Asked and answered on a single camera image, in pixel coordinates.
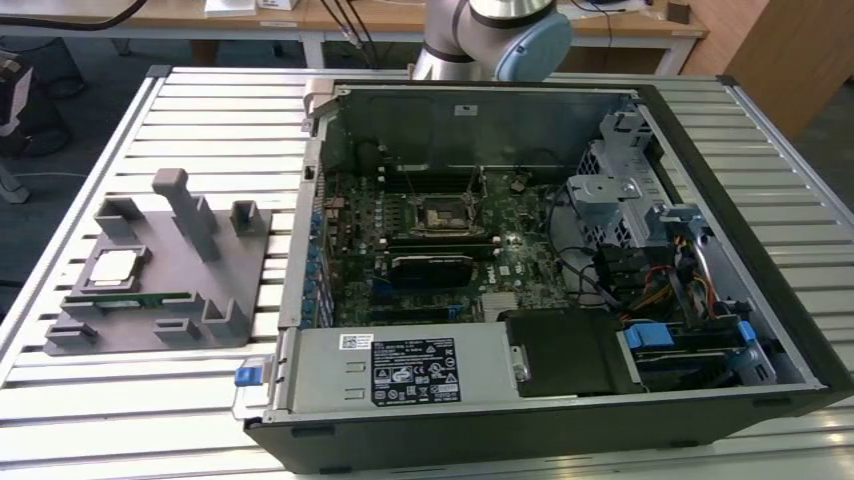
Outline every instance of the barcode sticker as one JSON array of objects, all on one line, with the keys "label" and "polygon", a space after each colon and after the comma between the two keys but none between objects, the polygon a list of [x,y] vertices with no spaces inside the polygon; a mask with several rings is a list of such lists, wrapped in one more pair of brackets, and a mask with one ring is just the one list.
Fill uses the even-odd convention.
[{"label": "barcode sticker", "polygon": [[341,350],[370,350],[374,341],[373,333],[342,334],[340,341]]}]

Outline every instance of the green circuit board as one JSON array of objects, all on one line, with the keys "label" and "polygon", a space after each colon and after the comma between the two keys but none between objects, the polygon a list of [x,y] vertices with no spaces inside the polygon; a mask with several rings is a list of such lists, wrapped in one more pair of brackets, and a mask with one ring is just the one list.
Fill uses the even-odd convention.
[{"label": "green circuit board", "polygon": [[472,230],[486,236],[489,245],[478,248],[489,248],[490,256],[476,260],[469,284],[417,291],[393,288],[388,278],[393,255],[384,242],[413,236],[410,232],[420,225],[416,205],[430,208],[428,202],[442,202],[454,195],[425,194],[424,200],[421,194],[386,191],[378,178],[348,174],[330,178],[326,207],[337,326],[406,324],[378,320],[384,312],[394,317],[401,311],[424,312],[432,317],[430,323],[438,323],[437,317],[445,315],[452,322],[481,322],[481,298],[498,292],[513,292],[518,308],[568,306],[574,295],[544,232],[546,198],[557,186],[526,185],[513,190],[520,178],[528,179],[513,170],[482,172],[480,188],[472,195],[477,216]]}]

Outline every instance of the power supply label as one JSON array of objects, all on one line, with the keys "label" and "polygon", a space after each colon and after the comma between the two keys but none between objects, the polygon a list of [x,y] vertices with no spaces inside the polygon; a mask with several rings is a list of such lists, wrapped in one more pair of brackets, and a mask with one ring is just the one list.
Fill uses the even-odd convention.
[{"label": "power supply label", "polygon": [[372,343],[372,401],[378,407],[460,402],[453,338]]}]

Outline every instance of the aluminum profile table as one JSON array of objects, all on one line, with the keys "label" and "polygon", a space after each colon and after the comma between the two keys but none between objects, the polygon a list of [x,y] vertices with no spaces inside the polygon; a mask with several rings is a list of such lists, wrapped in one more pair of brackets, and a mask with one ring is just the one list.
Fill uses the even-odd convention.
[{"label": "aluminum profile table", "polygon": [[[312,76],[401,79],[366,71],[177,68],[147,78],[93,175],[0,327],[0,478],[288,479],[233,417],[234,371],[274,352]],[[801,300],[854,367],[854,217],[739,87],[711,77],[561,75],[653,83],[677,113]],[[166,209],[155,171],[182,167],[213,208],[274,209],[254,340],[243,348],[47,356],[57,321],[95,244],[106,195]],[[672,169],[688,196],[685,182]],[[364,479],[854,478],[854,400],[763,423],[712,446],[616,452],[413,471]]]}]

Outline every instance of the blue latch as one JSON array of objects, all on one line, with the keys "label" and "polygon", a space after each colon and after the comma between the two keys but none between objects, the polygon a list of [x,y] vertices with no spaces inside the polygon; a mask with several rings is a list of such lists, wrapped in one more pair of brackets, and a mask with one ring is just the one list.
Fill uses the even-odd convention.
[{"label": "blue latch", "polygon": [[757,332],[753,329],[753,325],[751,325],[751,322],[747,322],[745,320],[739,322],[739,331],[743,334],[745,343],[751,343],[757,339]]},{"label": "blue latch", "polygon": [[668,325],[664,323],[636,323],[624,331],[624,334],[632,350],[672,347],[674,345],[670,330],[668,330]]},{"label": "blue latch", "polygon": [[449,305],[449,320],[457,320],[457,315],[464,311],[462,305]]},{"label": "blue latch", "polygon": [[241,367],[235,371],[235,387],[255,387],[264,385],[264,367]]}]

